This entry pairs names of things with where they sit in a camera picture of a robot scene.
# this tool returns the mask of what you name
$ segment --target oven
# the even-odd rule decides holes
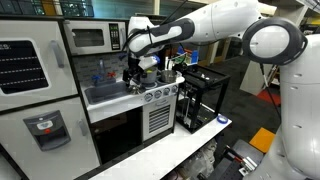
[[[66,20],[64,29],[72,55],[121,51],[125,22]]]
[[[177,95],[172,94],[142,108],[142,138],[146,141],[173,127]]]

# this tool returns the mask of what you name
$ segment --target microwave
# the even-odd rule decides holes
[[[119,52],[126,40],[125,22],[65,20],[72,55]]]

